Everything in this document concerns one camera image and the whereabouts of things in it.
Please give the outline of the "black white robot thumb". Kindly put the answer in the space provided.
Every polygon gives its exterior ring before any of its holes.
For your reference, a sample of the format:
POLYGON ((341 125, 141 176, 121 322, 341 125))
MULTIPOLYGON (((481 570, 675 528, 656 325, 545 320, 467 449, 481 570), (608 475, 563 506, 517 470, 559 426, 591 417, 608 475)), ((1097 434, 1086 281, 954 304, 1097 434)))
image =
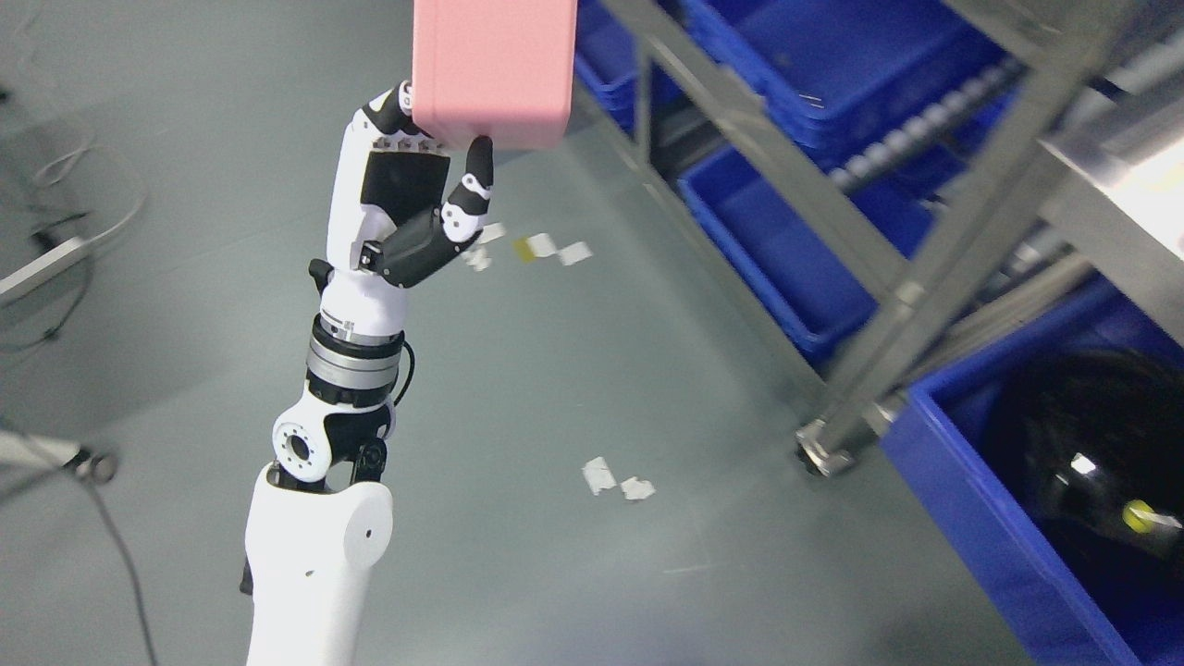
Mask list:
POLYGON ((408 290, 466 252, 485 228, 493 139, 472 139, 464 173, 449 194, 443 192, 449 156, 398 151, 388 139, 363 146, 360 204, 377 230, 361 243, 359 275, 371 290, 408 290))

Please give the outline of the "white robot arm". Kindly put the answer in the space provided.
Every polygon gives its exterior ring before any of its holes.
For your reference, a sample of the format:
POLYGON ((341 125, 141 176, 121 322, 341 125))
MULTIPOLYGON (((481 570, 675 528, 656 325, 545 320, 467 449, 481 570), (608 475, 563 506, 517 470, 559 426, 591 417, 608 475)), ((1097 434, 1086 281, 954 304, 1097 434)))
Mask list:
POLYGON ((418 124, 403 81, 345 127, 320 297, 300 401, 276 418, 255 480, 242 593, 253 603, 250 665, 350 665, 371 574, 390 547, 381 481, 408 351, 408 289, 478 241, 493 194, 493 142, 474 139, 445 190, 448 149, 418 124))

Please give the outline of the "black white robot index finger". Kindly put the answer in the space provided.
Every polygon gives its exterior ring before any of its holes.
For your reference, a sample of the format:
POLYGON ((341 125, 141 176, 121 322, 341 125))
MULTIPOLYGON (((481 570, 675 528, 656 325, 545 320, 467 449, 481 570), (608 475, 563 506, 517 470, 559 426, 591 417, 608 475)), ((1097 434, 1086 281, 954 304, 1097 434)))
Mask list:
POLYGON ((363 117, 382 135, 395 135, 399 132, 408 136, 416 135, 412 102, 411 81, 403 81, 401 84, 390 89, 388 92, 381 92, 379 97, 363 105, 363 117))

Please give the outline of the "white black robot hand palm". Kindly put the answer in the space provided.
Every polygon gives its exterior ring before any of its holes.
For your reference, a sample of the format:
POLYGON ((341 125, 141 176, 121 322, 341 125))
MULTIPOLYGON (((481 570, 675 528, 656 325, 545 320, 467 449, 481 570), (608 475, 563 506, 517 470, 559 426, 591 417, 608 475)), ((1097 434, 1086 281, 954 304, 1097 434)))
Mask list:
POLYGON ((363 246, 440 203, 451 160, 397 102, 361 105, 345 128, 328 216, 324 258, 309 263, 320 295, 321 328, 337 339, 394 339, 407 297, 363 246))

